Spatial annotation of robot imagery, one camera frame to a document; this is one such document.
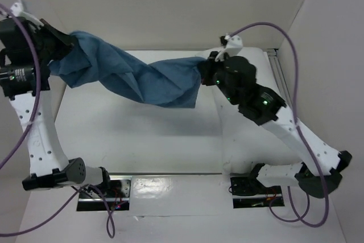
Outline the white pillow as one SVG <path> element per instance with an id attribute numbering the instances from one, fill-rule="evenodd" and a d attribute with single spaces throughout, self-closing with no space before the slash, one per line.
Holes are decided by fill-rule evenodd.
<path id="1" fill-rule="evenodd" d="M 274 74 L 267 53 L 256 47 L 244 47 L 239 55 L 245 57 L 257 68 L 257 82 L 273 89 L 278 95 Z M 253 165 L 286 165 L 299 161 L 298 156 L 278 137 L 238 112 L 238 108 L 228 102 L 217 86 L 201 86 L 212 91 L 222 128 L 222 173 L 250 172 Z"/>

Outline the blue pillowcase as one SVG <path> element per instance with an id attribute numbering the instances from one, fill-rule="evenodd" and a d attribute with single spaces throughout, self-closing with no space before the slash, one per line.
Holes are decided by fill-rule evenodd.
<path id="1" fill-rule="evenodd" d="M 202 57 L 167 59 L 146 64 L 126 51 L 83 31 L 73 50 L 49 64 L 51 74 L 77 88 L 100 82 L 129 100 L 163 108 L 194 108 L 201 84 Z"/>

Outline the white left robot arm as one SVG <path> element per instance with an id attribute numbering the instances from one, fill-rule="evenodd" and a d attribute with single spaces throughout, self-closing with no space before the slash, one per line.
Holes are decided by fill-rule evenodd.
<path id="1" fill-rule="evenodd" d="M 67 158 L 53 120 L 48 65 L 69 54 L 76 38 L 44 20 L 15 17 L 1 21 L 1 42 L 1 88 L 19 118 L 30 159 L 24 190 L 90 184 L 98 196 L 110 194 L 112 182 L 105 168 Z"/>

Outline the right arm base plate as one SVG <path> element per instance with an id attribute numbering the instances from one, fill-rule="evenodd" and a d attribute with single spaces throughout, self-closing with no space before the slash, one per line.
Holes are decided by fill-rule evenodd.
<path id="1" fill-rule="evenodd" d="M 256 180 L 244 176 L 230 178 L 228 191 L 232 195 L 233 208 L 283 207 L 282 189 L 279 186 L 265 187 Z"/>

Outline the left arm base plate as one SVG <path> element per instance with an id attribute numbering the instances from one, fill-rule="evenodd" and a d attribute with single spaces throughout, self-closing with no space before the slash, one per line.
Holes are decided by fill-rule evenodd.
<path id="1" fill-rule="evenodd" d="M 77 212 L 106 211 L 103 197 L 111 211 L 128 211 L 130 209 L 131 176 L 111 175 L 110 189 L 101 190 L 102 195 L 92 188 L 83 190 L 77 199 Z"/>

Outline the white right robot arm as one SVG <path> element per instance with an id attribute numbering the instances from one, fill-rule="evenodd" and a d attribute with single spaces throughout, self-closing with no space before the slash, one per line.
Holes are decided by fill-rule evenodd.
<path id="1" fill-rule="evenodd" d="M 322 199 L 323 187 L 312 159 L 316 157 L 328 193 L 339 187 L 341 171 L 351 161 L 350 153 L 330 147 L 301 124 L 301 131 L 313 151 L 311 155 L 293 124 L 289 107 L 278 111 L 276 121 L 258 126 L 229 103 L 218 88 L 213 88 L 213 94 L 222 126 L 224 173 L 246 180 L 255 193 L 273 186 L 299 187 L 308 195 Z"/>

